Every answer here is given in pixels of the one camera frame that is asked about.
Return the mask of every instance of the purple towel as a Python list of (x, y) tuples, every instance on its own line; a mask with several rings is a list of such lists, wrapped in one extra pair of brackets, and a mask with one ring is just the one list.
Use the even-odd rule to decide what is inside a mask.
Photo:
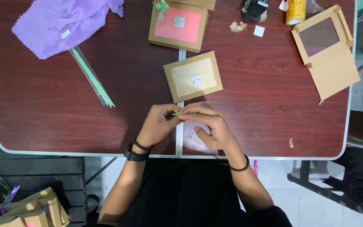
[(110, 8), (123, 17), (124, 0), (35, 0), (12, 32), (40, 59), (72, 49), (106, 22)]

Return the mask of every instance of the white floor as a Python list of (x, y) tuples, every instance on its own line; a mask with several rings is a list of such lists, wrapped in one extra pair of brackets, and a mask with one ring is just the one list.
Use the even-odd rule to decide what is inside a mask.
[[(85, 157), (85, 177), (88, 179), (112, 157)], [(87, 187), (88, 194), (98, 195), (102, 201), (116, 182), (125, 162), (117, 158)], [(363, 214), (352, 211), (317, 193), (289, 182), (288, 173), (298, 173), (300, 161), (259, 160), (259, 178), (276, 206), (287, 214), (293, 227), (363, 227)], [(342, 179), (344, 168), (332, 162), (313, 162), (312, 183), (322, 185), (320, 178), (332, 175)]]

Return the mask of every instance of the table edge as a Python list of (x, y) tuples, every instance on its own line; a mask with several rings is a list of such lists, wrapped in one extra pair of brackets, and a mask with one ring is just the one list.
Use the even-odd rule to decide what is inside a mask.
[[(352, 56), (355, 59), (355, 46), (356, 46), (356, 29), (357, 29), (357, 12), (358, 12), (358, 0), (355, 0), (354, 6), (354, 29), (353, 29), (353, 40), (354, 46), (352, 47)], [(349, 87), (349, 95), (348, 95), (348, 106), (347, 106), (347, 115), (345, 121), (345, 131), (343, 138), (343, 147), (341, 152), (336, 157), (249, 157), (250, 159), (258, 159), (258, 160), (335, 160), (341, 155), (343, 155), (346, 148), (347, 134), (348, 134), (348, 124), (349, 124), (349, 116), (350, 116), (350, 108), (351, 108), (351, 98), (352, 98), (352, 85)], [(112, 153), (73, 153), (73, 152), (36, 152), (36, 151), (15, 151), (8, 150), (5, 148), (0, 142), (0, 148), (7, 153), (14, 154), (34, 154), (34, 155), (61, 155), (61, 156), (101, 156), (101, 157), (122, 157), (123, 154), (112, 154)], [(188, 156), (183, 155), (180, 151), (180, 154), (175, 155), (150, 155), (150, 157), (166, 157), (166, 158), (201, 158), (201, 159), (215, 159), (221, 158), (226, 159), (226, 156)]]

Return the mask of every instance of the white paper square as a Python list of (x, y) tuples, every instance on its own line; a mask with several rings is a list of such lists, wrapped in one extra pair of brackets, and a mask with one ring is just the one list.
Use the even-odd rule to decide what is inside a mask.
[(69, 29), (67, 29), (64, 33), (61, 34), (61, 39), (64, 39), (65, 37), (69, 36), (69, 34), (71, 34), (71, 32), (69, 31)]
[(264, 34), (264, 29), (263, 27), (260, 27), (260, 26), (257, 26), (256, 25), (256, 28), (255, 28), (255, 36), (259, 36), (259, 37), (262, 37), (263, 34)]
[(279, 8), (280, 8), (280, 10), (284, 10), (286, 12), (286, 10), (288, 9), (288, 2), (285, 0), (282, 0)]
[(176, 27), (184, 28), (184, 21), (185, 21), (184, 17), (175, 16)]
[(202, 84), (203, 81), (201, 80), (201, 74), (192, 75), (191, 82), (193, 83), (193, 85)]

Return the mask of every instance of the hand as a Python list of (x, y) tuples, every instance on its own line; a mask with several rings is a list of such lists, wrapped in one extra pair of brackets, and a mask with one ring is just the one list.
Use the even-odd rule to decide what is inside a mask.
[(174, 127), (182, 123), (177, 116), (166, 120), (165, 117), (173, 113), (172, 109), (180, 111), (182, 108), (175, 104), (153, 105), (139, 132), (137, 142), (144, 147), (150, 147), (161, 142)]
[(207, 132), (199, 126), (194, 128), (197, 136), (211, 150), (224, 150), (224, 152), (240, 149), (238, 140), (229, 130), (221, 112), (215, 111), (209, 102), (191, 103), (182, 109), (183, 114), (179, 116), (180, 120), (198, 121), (208, 125), (211, 132)]

